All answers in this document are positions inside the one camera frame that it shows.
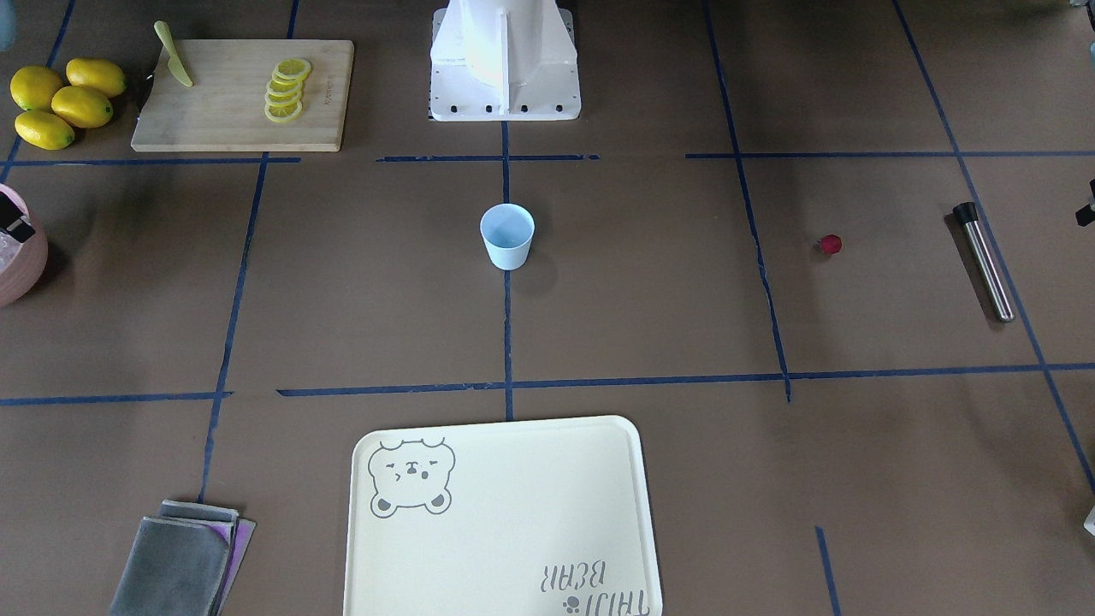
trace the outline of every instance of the bear ear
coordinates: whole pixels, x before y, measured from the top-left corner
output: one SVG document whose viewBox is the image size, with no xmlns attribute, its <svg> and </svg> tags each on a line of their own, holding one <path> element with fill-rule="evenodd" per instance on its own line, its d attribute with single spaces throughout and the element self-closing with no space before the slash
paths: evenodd
<svg viewBox="0 0 1095 616">
<path fill-rule="evenodd" d="M 369 503 L 369 508 L 372 510 L 372 515 L 377 518 L 391 518 L 395 513 L 395 505 L 380 498 L 380 495 L 372 497 L 372 502 Z"/>
<path fill-rule="evenodd" d="M 437 515 L 439 513 L 445 513 L 445 510 L 449 509 L 452 503 L 452 495 L 448 490 L 441 490 L 441 492 L 426 502 L 426 511 Z"/>
</svg>

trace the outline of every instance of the bear drawing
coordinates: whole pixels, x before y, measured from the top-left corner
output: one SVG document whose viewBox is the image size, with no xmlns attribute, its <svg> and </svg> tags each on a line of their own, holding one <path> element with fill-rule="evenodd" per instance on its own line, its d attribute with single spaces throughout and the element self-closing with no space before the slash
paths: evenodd
<svg viewBox="0 0 1095 616">
<path fill-rule="evenodd" d="M 424 507 L 435 515 L 449 509 L 449 473 L 457 463 L 452 449 L 442 440 L 401 441 L 394 448 L 383 443 L 369 458 L 369 475 L 376 496 L 370 504 L 377 518 L 391 518 L 400 508 Z"/>
</svg>

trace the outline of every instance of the knife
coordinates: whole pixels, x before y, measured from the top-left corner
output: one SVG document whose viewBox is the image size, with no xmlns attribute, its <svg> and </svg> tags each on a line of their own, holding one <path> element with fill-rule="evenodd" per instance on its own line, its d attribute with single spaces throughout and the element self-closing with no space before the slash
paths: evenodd
<svg viewBox="0 0 1095 616">
<path fill-rule="evenodd" d="M 168 27 L 168 22 L 158 21 L 153 27 L 155 28 L 155 35 L 163 43 L 163 48 L 168 50 L 168 69 L 171 71 L 171 74 L 187 88 L 194 85 L 194 82 L 191 81 L 191 75 L 186 74 L 186 69 L 183 68 L 182 60 L 178 59 L 178 51 L 175 49 L 175 42 L 171 38 L 171 30 Z"/>
</svg>

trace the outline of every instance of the black cap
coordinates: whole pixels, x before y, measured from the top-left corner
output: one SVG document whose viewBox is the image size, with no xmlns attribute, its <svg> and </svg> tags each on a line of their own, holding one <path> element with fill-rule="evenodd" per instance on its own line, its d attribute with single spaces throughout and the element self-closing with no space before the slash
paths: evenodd
<svg viewBox="0 0 1095 616">
<path fill-rule="evenodd" d="M 977 206 L 973 201 L 967 200 L 966 202 L 955 207 L 955 217 L 958 218 L 959 224 L 965 224 L 967 222 L 977 221 Z"/>
<path fill-rule="evenodd" d="M 0 193 L 0 233 L 15 237 L 19 243 L 34 235 L 34 226 L 23 220 L 23 210 L 4 193 Z"/>
</svg>

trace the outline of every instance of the cutting board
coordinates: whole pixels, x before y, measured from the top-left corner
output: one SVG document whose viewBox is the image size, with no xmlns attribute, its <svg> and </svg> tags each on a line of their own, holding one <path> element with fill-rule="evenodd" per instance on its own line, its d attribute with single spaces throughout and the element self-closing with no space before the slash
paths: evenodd
<svg viewBox="0 0 1095 616">
<path fill-rule="evenodd" d="M 130 144 L 138 152 L 321 151 L 342 147 L 354 43 L 350 40 L 176 40 L 194 81 L 184 86 L 160 54 L 152 92 Z M 266 118 L 264 95 L 278 60 L 304 58 L 304 109 L 285 124 Z"/>
</svg>

